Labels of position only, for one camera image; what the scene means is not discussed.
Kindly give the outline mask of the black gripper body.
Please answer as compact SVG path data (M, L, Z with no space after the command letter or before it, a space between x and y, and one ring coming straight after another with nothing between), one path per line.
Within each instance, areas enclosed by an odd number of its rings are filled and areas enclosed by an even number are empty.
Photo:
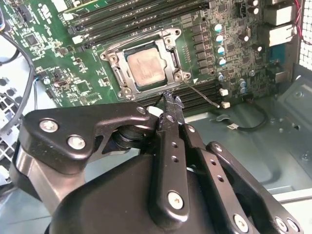
M178 234L191 213L188 173L193 168L186 161L190 212L183 223L157 223L152 218L154 170L155 155L137 156L71 192L53 214L49 233Z

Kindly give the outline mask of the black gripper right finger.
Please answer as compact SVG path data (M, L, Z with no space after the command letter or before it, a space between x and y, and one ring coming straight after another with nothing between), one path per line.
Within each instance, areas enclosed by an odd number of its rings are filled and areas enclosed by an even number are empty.
M179 234L301 234L299 222L218 142L180 132L193 168L191 213Z

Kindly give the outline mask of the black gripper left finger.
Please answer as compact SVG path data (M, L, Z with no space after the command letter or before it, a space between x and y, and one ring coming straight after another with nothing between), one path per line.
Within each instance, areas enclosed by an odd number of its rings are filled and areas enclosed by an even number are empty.
M132 148L155 155L150 212L157 223L183 223L190 212L183 103L164 92L156 116L136 102L32 111L24 118L13 167L53 214L81 187L85 167Z

